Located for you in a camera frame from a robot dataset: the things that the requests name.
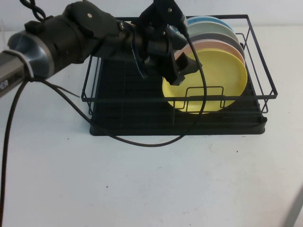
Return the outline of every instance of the plate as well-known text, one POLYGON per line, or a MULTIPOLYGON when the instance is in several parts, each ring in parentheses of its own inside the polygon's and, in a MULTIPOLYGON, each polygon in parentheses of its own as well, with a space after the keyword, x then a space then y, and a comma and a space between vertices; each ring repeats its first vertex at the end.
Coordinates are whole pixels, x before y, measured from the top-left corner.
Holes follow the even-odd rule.
MULTIPOLYGON (((207 95, 240 96, 247 84, 247 72, 243 63, 234 55, 219 49, 207 48, 197 50, 199 60, 203 64, 203 71, 207 83, 207 95)), ((179 86, 172 86, 163 79, 162 91, 165 97, 203 96, 203 86, 200 72, 186 75, 179 86)), ((225 107, 234 101, 226 101, 225 107)), ((202 101, 176 101, 175 108, 183 112, 199 113, 202 101)), ((215 112, 222 109, 220 101, 207 101, 205 112, 215 112)))
POLYGON ((210 17, 210 16, 197 16, 197 17, 191 17, 189 19, 187 19, 187 25, 196 23, 196 22, 202 22, 202 21, 211 21, 211 22, 215 22, 221 25, 224 25, 226 27, 228 27, 229 29, 232 29, 232 27, 230 27, 228 24, 226 24, 224 21, 216 18, 216 17, 210 17))
POLYGON ((204 22, 193 23, 187 27, 187 32, 189 36, 199 35, 204 33, 221 33, 239 42, 236 34, 231 29, 215 22, 204 21, 204 22))
POLYGON ((203 39, 215 39, 215 40, 225 42, 225 43, 233 46, 234 48, 236 48, 241 53, 243 59, 245 59, 244 50, 243 50, 242 46, 237 41, 235 41, 233 38, 230 38, 228 35, 224 35, 221 33, 204 33, 204 34, 190 36, 190 40, 192 42, 195 42, 198 40, 203 40, 203 39))
MULTIPOLYGON (((216 49, 226 51, 226 52, 231 53, 232 55, 236 56, 243 63, 243 65, 245 65, 245 60, 244 60, 243 56, 241 55, 241 53, 236 48, 234 48, 232 45, 229 45, 223 41, 214 40, 214 39, 203 39, 203 40, 193 42, 193 45, 197 50, 201 50, 201 49, 205 49, 205 48, 216 48, 216 49)), ((191 50, 190 46, 187 44, 181 51, 177 51, 175 53, 175 58, 177 59, 182 54, 182 52, 184 52, 185 54, 189 54, 192 52, 192 50, 191 50)))

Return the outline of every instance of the dish rack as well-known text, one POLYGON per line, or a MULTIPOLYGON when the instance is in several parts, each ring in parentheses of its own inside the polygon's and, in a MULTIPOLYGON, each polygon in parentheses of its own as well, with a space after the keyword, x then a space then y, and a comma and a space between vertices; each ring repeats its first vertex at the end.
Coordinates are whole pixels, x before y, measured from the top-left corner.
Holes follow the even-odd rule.
MULTIPOLYGON (((267 122, 263 114, 268 113, 267 103, 277 97, 277 90, 250 19, 248 15, 214 17, 239 24, 241 32, 236 35, 245 51, 248 82, 241 96, 224 96, 224 88, 218 86, 222 95, 207 96, 207 100, 220 101, 222 110, 204 113, 188 135, 262 134, 267 122), (224 107, 227 100, 235 102, 224 107)), ((117 19, 132 21, 136 17, 117 19)), ((197 114, 173 108, 168 101, 184 101, 186 108, 188 102, 202 101, 203 97, 164 97, 162 77, 153 69, 148 71, 149 77, 142 79, 134 63, 91 56, 81 98, 89 106, 92 121, 118 136, 184 133, 196 120, 197 114)), ((90 133, 104 135, 93 126, 90 133)))

